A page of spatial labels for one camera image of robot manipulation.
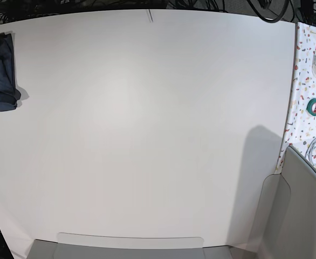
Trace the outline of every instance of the folded cloth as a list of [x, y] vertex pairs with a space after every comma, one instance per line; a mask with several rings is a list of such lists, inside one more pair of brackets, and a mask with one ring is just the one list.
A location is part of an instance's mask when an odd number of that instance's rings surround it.
[[20, 92], [16, 90], [12, 35], [0, 34], [0, 112], [17, 108]]

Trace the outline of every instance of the white board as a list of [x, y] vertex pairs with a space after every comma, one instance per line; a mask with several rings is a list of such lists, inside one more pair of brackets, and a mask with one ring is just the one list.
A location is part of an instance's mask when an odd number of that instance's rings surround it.
[[0, 113], [0, 228], [13, 254], [60, 232], [245, 243], [274, 172], [294, 25], [226, 13], [78, 13], [14, 33]]

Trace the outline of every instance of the green tape roll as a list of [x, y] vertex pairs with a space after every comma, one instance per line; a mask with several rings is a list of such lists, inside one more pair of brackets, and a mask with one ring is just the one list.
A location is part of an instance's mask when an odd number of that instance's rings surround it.
[[311, 99], [307, 105], [307, 111], [313, 116], [316, 116], [316, 99]]

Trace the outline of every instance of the roll of tape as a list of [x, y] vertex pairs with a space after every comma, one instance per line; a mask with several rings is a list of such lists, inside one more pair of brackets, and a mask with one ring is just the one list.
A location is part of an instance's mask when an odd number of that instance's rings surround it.
[[310, 115], [316, 116], [316, 99], [311, 99], [307, 105], [307, 111]]

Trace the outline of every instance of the speckled countertop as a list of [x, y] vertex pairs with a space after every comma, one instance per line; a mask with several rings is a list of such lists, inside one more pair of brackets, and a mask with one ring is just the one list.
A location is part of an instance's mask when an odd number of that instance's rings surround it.
[[296, 44], [291, 100], [276, 173], [281, 173], [289, 145], [296, 147], [316, 168], [316, 116], [306, 111], [308, 102], [316, 98], [316, 77], [312, 72], [316, 27], [298, 23]]

